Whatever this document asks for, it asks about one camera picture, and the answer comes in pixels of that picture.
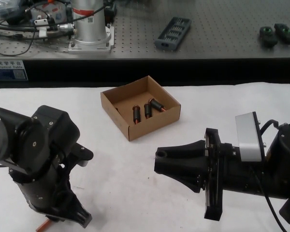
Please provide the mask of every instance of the blue label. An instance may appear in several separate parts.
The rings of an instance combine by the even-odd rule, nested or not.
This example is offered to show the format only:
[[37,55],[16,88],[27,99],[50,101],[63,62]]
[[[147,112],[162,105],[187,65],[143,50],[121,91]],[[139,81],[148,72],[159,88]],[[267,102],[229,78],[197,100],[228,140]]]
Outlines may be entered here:
[[0,81],[27,81],[27,74],[24,69],[0,69]]

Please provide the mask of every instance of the white tablecloth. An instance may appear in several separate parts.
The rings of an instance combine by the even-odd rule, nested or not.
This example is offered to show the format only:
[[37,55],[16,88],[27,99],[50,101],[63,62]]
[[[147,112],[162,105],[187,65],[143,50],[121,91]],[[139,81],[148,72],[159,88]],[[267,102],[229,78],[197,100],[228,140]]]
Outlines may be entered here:
[[[193,193],[154,170],[159,146],[184,145],[203,139],[216,128],[222,142],[238,145],[235,116],[256,111],[290,123],[290,85],[166,87],[181,104],[180,120],[128,142],[101,107],[107,88],[0,89],[0,107],[31,116],[40,105],[67,111],[81,132],[79,143],[94,152],[88,166],[76,166],[71,185],[92,214],[86,229],[59,222],[48,232],[279,232],[264,197],[224,191],[220,222],[203,218],[204,192]],[[271,144],[277,130],[263,141]],[[278,214],[285,200],[272,199]],[[283,225],[290,226],[279,216]],[[32,232],[45,217],[29,208],[6,168],[0,168],[0,232]]]

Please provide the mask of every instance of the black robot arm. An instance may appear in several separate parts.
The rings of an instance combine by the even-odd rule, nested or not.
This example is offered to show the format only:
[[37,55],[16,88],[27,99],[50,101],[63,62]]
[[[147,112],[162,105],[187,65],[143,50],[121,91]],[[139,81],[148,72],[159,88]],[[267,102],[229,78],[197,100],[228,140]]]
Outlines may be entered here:
[[[261,134],[272,123],[278,133],[265,156]],[[196,193],[205,190],[206,219],[220,220],[224,189],[288,199],[279,212],[290,224],[290,124],[279,127],[271,120],[260,130],[253,112],[236,117],[236,125],[239,147],[221,143],[218,131],[207,128],[205,140],[158,148],[155,172]]]
[[71,190],[69,175],[93,153],[76,141],[79,129],[68,113],[41,106],[32,117],[0,108],[0,163],[30,208],[53,221],[71,220],[84,228],[91,215]]

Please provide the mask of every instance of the cardboard box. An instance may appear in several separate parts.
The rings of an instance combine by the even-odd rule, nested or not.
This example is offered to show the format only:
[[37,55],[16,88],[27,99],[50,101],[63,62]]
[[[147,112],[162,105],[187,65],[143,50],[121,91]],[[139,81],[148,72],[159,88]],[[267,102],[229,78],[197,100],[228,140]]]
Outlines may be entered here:
[[[164,105],[166,111],[159,112],[152,109],[152,117],[146,119],[144,104],[151,98]],[[101,104],[129,141],[177,121],[181,108],[178,101],[150,76],[102,92]],[[139,105],[141,108],[141,122],[138,124],[133,122],[134,105]]]

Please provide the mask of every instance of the silver cylinder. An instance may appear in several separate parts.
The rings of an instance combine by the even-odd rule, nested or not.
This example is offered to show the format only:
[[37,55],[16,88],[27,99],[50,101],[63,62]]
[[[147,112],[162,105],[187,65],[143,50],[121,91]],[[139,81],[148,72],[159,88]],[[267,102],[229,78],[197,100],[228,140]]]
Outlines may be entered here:
[[[77,19],[91,14],[103,7],[103,0],[72,0],[73,18]],[[108,36],[105,29],[104,10],[88,18],[76,21],[75,41],[84,45],[104,43]]]

